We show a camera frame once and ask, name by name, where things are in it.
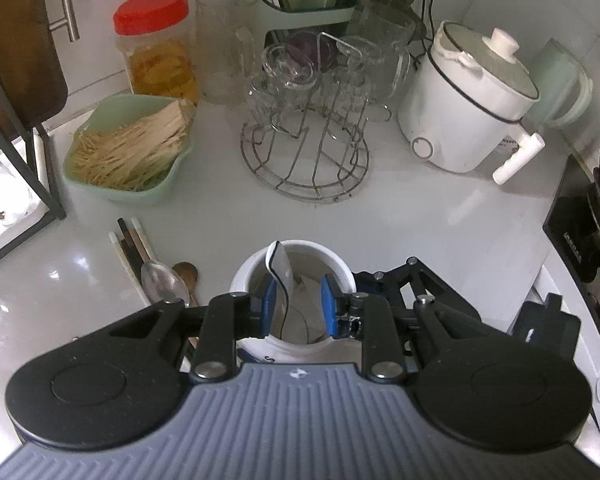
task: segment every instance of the white-tipped chopstick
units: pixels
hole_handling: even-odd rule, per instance
[[[156,261],[154,250],[152,250],[151,245],[149,245],[149,240],[146,238],[144,231],[142,230],[142,226],[140,225],[140,221],[135,216],[131,219],[131,225],[134,227],[136,232],[138,233],[138,238],[144,245],[144,250],[149,255],[149,258]]]
[[[138,293],[138,296],[140,296],[140,299],[142,300],[142,304],[144,304],[144,306],[151,305],[151,302],[149,301],[146,294],[144,293],[144,290],[142,290],[142,286],[138,282],[138,279],[136,278],[136,275],[133,272],[131,265],[129,264],[129,262],[126,259],[125,253],[122,250],[122,246],[120,245],[120,241],[118,240],[118,237],[116,236],[115,232],[113,232],[113,231],[109,232],[109,240],[111,240],[111,243],[113,244],[113,247],[116,250],[116,254],[118,255],[118,259],[120,260],[120,263],[125,268],[125,271],[126,271],[127,275],[129,276],[129,280],[131,280],[131,283],[134,286],[134,289]]]

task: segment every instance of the pot lid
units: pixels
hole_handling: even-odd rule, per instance
[[[531,100],[539,98],[540,93],[529,72],[514,56],[518,42],[504,30],[494,28],[490,38],[459,23],[444,23],[443,30],[456,49],[469,54],[484,70],[512,90]]]

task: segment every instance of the metal screw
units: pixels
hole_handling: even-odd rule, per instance
[[[382,361],[371,367],[371,373],[378,379],[395,379],[404,369],[393,361]]]
[[[416,301],[421,305],[428,305],[436,301],[436,297],[430,294],[421,294],[416,298]]]
[[[226,366],[220,361],[207,361],[200,363],[193,371],[203,379],[217,379],[226,373]]]

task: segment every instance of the jar with red lid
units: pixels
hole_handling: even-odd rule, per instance
[[[188,0],[127,0],[114,13],[113,25],[135,94],[198,103]]]

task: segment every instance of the round black motor cover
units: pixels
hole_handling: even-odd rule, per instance
[[[496,452],[573,442],[591,407],[573,363],[505,335],[454,340],[420,373],[416,398],[450,436]]]
[[[176,409],[178,372],[144,341],[87,336],[25,364],[6,406],[24,440],[71,450],[120,446],[160,426]]]

